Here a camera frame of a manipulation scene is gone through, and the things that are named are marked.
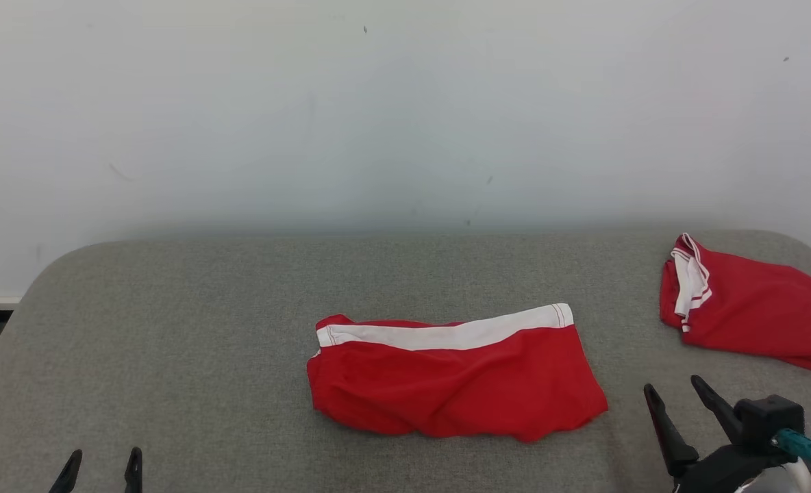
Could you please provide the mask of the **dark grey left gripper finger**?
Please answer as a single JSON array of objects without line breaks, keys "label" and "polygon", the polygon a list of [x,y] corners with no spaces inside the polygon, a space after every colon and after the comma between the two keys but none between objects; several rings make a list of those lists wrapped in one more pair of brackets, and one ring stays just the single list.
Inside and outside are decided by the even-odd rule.
[{"label": "dark grey left gripper finger", "polygon": [[143,493],[142,449],[133,447],[124,472],[124,493]]},{"label": "dark grey left gripper finger", "polygon": [[74,487],[79,477],[83,452],[80,449],[74,450],[64,467],[59,472],[57,478],[49,489],[49,493],[73,493]]}]

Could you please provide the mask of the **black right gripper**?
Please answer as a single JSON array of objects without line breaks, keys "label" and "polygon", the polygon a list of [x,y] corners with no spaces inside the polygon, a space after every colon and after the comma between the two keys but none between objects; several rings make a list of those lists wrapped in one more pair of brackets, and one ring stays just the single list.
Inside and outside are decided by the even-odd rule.
[{"label": "black right gripper", "polygon": [[700,375],[691,375],[690,382],[704,407],[715,415],[732,445],[719,447],[700,458],[699,452],[688,445],[675,427],[666,405],[652,384],[644,385],[643,394],[655,428],[666,471],[673,478],[672,493],[734,493],[748,480],[758,477],[768,468],[788,463],[788,453],[775,450],[756,451],[743,445],[743,422],[722,396]]}]

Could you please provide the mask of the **red basketball jersey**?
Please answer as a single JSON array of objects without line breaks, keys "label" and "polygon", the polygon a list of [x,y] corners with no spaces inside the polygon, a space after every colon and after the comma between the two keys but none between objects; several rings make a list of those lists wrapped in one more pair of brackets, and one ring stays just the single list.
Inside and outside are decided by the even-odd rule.
[{"label": "red basketball jersey", "polygon": [[793,266],[712,251],[683,233],[662,269],[660,320],[685,344],[811,371],[811,277]]}]

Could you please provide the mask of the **red shorts white waistband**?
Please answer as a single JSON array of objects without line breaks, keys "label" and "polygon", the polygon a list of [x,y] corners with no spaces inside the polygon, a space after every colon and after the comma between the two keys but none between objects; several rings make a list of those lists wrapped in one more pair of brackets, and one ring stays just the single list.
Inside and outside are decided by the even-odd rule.
[{"label": "red shorts white waistband", "polygon": [[316,337],[314,408],[360,431],[534,442],[608,409],[565,303],[446,325],[339,314]]}]

